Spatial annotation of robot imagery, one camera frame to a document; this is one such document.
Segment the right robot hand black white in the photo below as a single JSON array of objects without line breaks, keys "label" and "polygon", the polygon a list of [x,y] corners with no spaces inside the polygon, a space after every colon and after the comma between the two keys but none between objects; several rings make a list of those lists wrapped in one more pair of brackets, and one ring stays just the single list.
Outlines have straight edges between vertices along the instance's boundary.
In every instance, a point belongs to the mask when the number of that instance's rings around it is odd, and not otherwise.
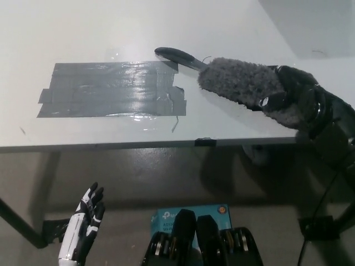
[{"label": "right robot hand black white", "polygon": [[332,120],[330,94],[308,72],[285,65],[273,71],[282,89],[260,100],[264,114],[291,129],[321,132]]}]

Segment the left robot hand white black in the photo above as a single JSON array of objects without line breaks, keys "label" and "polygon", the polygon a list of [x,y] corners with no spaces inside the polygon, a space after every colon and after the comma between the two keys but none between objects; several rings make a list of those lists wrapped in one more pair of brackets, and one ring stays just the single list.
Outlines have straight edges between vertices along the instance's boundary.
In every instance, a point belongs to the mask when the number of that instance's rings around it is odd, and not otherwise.
[{"label": "left robot hand white black", "polygon": [[59,266],[84,265],[105,213],[104,189],[93,183],[71,216],[58,255]]}]

